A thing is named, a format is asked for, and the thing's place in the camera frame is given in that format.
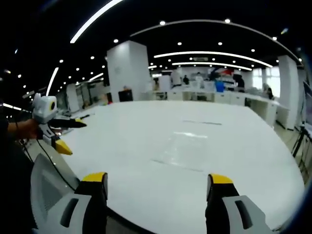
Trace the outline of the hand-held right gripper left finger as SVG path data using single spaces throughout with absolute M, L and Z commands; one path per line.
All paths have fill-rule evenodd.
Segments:
M 47 216 L 49 234 L 104 234 L 107 224 L 108 174 L 87 175 L 73 193 L 58 201 Z

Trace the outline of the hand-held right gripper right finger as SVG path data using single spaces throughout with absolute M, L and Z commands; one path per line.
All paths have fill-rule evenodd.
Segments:
M 265 214 L 247 196 L 240 195 L 231 179 L 209 174 L 205 210 L 208 234 L 271 234 Z

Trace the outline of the person's left hand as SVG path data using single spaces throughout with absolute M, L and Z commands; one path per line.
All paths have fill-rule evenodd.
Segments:
M 21 139 L 36 139 L 39 132 L 39 124 L 33 119 L 18 122 L 18 133 Z

